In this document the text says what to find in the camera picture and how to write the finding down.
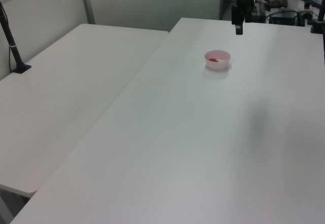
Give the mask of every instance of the white table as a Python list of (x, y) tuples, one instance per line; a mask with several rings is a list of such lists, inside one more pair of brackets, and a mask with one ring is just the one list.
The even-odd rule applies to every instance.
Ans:
[[(12, 224), (322, 223), (322, 36), (234, 33), (181, 19)], [(228, 71), (205, 67), (212, 49)]]
[(83, 24), (3, 79), (0, 188), (31, 197), (167, 34)]

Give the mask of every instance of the table surface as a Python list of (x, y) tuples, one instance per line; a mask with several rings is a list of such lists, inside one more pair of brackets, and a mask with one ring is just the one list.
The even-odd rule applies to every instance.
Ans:
[(322, 223), (322, 36), (234, 31), (181, 19), (12, 224)]
[(0, 188), (32, 196), (167, 36), (83, 24), (0, 82)]

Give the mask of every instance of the white wall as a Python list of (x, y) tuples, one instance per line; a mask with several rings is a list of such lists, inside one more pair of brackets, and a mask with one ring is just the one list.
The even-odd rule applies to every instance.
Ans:
[[(82, 0), (11, 0), (3, 6), (24, 62), (79, 24), (87, 23)], [(0, 80), (8, 74), (8, 43), (0, 28)]]
[(181, 17), (218, 19), (220, 0), (90, 0), (96, 24), (170, 31)]

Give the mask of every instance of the pink bowl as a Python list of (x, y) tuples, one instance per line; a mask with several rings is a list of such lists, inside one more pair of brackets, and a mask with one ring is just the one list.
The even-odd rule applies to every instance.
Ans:
[[(205, 54), (205, 62), (207, 64), (207, 67), (211, 69), (225, 69), (229, 65), (230, 61), (230, 54), (224, 50), (211, 50)], [(209, 59), (217, 59), (218, 62), (215, 61), (209, 61)]]

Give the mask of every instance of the black metal stand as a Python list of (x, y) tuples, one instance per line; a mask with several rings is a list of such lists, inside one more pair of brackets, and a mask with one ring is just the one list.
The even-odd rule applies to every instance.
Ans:
[(319, 8), (319, 15), (317, 20), (316, 19), (311, 20), (312, 27), (310, 31), (313, 34), (323, 34), (323, 28), (325, 27), (324, 14), (325, 14), (325, 0), (322, 0), (321, 6)]
[(0, 23), (1, 26), (5, 32), (9, 47), (11, 49), (11, 52), (16, 60), (16, 69), (14, 69), (12, 72), (13, 73), (23, 73), (25, 71), (27, 71), (28, 69), (31, 68), (30, 65), (26, 65), (22, 62), (20, 54), (18, 52), (14, 37), (11, 34), (10, 28), (9, 28), (9, 23), (8, 23), (8, 19), (5, 15), (5, 10), (0, 2)]

